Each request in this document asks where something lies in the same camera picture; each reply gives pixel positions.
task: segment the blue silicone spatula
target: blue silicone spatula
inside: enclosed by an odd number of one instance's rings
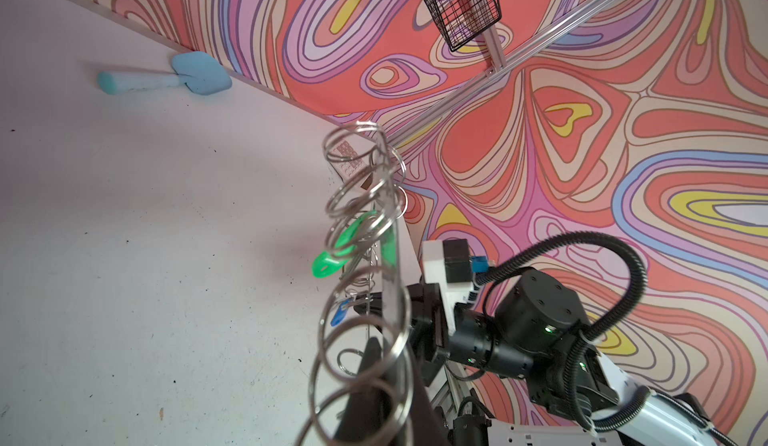
[[[120,94],[186,84],[190,91],[204,96],[232,87],[232,78],[224,66],[202,51],[178,54],[170,60],[170,65],[176,74],[101,71],[98,85],[107,94]]]

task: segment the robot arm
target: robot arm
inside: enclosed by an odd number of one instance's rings
[[[632,278],[619,303],[591,324],[575,291],[524,267],[543,252],[576,242],[613,250],[628,264]],[[473,407],[469,414],[457,412],[454,431],[461,431],[449,436],[455,446],[499,446],[514,434],[556,441],[545,441],[548,444],[623,444],[613,431],[634,441],[626,444],[714,446],[716,438],[735,446],[714,428],[695,398],[684,402],[636,382],[590,344],[631,311],[645,288],[644,266],[622,241],[597,233],[568,233],[489,270],[483,258],[470,256],[466,240],[428,241],[422,246],[422,270],[422,283],[408,289],[409,345],[424,384],[432,382],[446,361],[473,366],[479,374],[524,379],[533,403],[581,425],[534,431],[536,427],[486,418]],[[514,276],[519,279],[494,316],[475,304],[482,284],[497,285]]]

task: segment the white floor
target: white floor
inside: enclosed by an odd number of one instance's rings
[[[0,10],[0,444],[292,444],[331,125],[237,80],[108,96],[101,67],[177,51],[67,0]]]

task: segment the colorful swirl pattern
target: colorful swirl pattern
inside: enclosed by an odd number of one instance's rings
[[[421,0],[93,1],[334,121],[389,131],[488,64],[481,40],[449,51]],[[505,50],[583,1],[501,0]],[[696,394],[744,446],[768,441],[767,10],[622,0],[398,144],[416,246],[462,237],[500,261],[562,231],[633,245],[650,289],[600,347],[655,387]],[[534,266],[579,290],[592,317],[626,287],[600,249]],[[475,386],[504,421],[568,424],[524,383]]]

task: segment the spatula head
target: spatula head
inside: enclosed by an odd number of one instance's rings
[[[186,83],[193,93],[208,95],[232,87],[232,78],[224,66],[203,51],[178,54],[170,60],[170,65],[177,74],[192,78]]]

